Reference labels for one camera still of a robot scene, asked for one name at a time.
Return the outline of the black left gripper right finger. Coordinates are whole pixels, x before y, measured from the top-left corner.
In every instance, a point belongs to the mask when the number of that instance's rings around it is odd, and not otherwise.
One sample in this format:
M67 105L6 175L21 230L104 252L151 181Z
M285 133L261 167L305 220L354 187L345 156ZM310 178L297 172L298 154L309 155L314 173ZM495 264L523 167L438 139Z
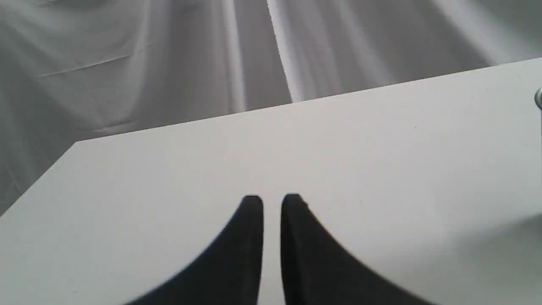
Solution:
M280 255L287 305L426 305L358 261L298 194L281 206Z

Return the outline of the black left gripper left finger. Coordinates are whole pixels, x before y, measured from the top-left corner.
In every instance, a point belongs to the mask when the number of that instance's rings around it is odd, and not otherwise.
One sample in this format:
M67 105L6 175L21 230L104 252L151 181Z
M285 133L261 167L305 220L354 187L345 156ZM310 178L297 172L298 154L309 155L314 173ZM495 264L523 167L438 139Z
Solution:
M256 305L263 264L264 207L245 196L213 242L181 272L132 305Z

